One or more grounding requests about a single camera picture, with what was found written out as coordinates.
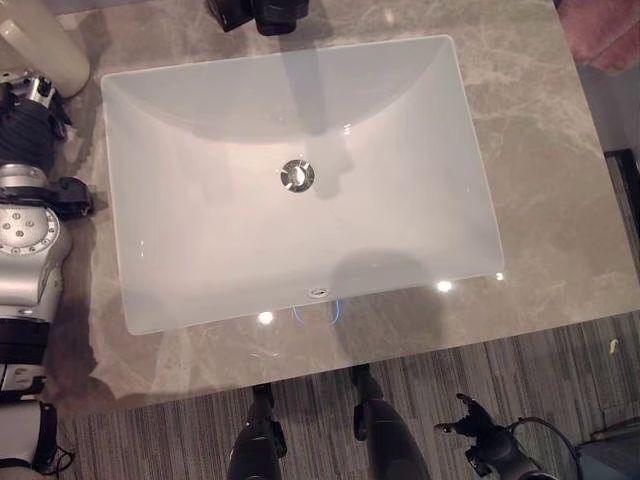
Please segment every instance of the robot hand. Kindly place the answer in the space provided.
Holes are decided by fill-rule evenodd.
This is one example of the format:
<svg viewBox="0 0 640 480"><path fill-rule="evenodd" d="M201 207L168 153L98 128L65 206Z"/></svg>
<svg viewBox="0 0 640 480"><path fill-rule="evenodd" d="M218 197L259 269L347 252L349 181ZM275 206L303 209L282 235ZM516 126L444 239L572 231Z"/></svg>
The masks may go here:
<svg viewBox="0 0 640 480"><path fill-rule="evenodd" d="M441 423L435 428L476 440L466 456L478 476L484 477L495 470L502 480L557 480L527 457L511 431L496 425L482 405L462 393L457 398L467 406L469 414L455 423Z"/></svg>

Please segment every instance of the sink basin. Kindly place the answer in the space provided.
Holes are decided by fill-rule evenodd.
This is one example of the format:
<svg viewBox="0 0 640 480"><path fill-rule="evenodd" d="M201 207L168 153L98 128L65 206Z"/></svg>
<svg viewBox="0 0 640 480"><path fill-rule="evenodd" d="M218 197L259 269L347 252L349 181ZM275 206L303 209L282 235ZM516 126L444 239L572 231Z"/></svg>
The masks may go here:
<svg viewBox="0 0 640 480"><path fill-rule="evenodd" d="M447 36L119 73L102 90L134 334L502 269Z"/></svg>

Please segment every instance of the white bottle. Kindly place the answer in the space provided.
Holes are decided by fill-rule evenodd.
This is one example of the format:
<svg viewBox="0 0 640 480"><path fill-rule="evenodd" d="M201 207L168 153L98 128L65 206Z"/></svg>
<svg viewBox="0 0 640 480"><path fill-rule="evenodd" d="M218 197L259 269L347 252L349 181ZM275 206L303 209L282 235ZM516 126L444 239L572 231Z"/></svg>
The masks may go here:
<svg viewBox="0 0 640 480"><path fill-rule="evenodd" d="M7 63L0 63L0 71L35 70L63 97L78 93L89 79L86 55L41 0L0 0L0 42L0 62Z"/></svg>

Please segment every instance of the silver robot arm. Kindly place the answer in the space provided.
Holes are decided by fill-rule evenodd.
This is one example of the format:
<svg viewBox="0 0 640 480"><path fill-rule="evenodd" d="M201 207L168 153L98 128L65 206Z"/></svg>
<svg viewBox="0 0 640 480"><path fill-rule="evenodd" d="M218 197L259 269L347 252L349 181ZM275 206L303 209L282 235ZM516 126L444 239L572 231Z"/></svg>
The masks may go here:
<svg viewBox="0 0 640 480"><path fill-rule="evenodd" d="M58 449L56 410L34 395L71 249L62 220L93 208L82 182L47 178L65 123L47 79L0 84L0 468L49 473Z"/></svg>

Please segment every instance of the pink towel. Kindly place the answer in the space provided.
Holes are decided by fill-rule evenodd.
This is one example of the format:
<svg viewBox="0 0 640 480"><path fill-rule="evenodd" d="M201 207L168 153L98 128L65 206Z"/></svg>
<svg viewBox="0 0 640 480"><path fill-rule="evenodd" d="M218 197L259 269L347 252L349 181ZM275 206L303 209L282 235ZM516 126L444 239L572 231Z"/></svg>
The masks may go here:
<svg viewBox="0 0 640 480"><path fill-rule="evenodd" d="M640 0L563 0L558 12L577 65L616 74L640 61Z"/></svg>

